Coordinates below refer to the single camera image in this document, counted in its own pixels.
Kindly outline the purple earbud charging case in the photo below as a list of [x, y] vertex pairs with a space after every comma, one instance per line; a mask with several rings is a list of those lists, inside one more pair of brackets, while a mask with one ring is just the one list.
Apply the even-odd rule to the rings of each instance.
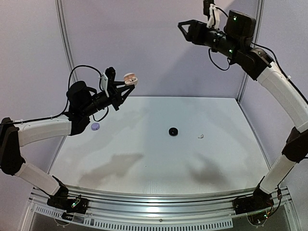
[[91, 124], [91, 130], [96, 131], [100, 128], [100, 124], [99, 123], [92, 123]]

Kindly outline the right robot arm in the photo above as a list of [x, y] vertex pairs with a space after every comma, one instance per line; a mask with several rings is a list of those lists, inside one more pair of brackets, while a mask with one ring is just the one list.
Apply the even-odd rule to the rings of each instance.
[[282, 154], [269, 172], [256, 186], [253, 194], [233, 200], [236, 214], [265, 209], [274, 204], [272, 192], [289, 172], [308, 154], [308, 102], [294, 84], [285, 76], [261, 46], [251, 47], [255, 18], [239, 11], [230, 10], [224, 30], [219, 30], [215, 7], [204, 11], [208, 22], [189, 20], [178, 23], [186, 41], [207, 46], [225, 55], [230, 64], [238, 64], [254, 81], [263, 86], [282, 106], [294, 123]]

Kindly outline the black earbud charging case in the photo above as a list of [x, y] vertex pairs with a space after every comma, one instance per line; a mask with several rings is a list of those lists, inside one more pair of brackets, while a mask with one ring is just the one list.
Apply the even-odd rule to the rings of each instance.
[[168, 133], [169, 133], [169, 135], [170, 135], [170, 136], [175, 137], [175, 136], [177, 136], [177, 135], [178, 135], [179, 131], [178, 131], [178, 129], [177, 129], [177, 128], [172, 127], [172, 128], [170, 128], [170, 129], [168, 130]]

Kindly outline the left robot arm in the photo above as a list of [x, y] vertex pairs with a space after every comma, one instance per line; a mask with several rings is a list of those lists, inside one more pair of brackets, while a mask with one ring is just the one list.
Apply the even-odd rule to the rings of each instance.
[[91, 115], [110, 105], [118, 110], [134, 89], [135, 84], [115, 81], [107, 84], [107, 89], [97, 92], [84, 81], [78, 81], [66, 93], [69, 110], [62, 116], [21, 124], [14, 124], [10, 118], [4, 118], [0, 126], [2, 172], [19, 177], [42, 190], [49, 196], [47, 205], [66, 213], [85, 214], [89, 200], [81, 195], [71, 198], [68, 188], [59, 179], [27, 162], [21, 156], [20, 148], [49, 138], [81, 134], [90, 123]]

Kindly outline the pink earbud charging case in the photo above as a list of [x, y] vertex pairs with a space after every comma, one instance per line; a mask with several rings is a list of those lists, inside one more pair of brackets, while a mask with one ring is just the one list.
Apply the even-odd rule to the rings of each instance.
[[127, 73], [123, 77], [124, 83], [126, 86], [130, 85], [137, 85], [138, 84], [138, 79], [135, 75], [135, 73]]

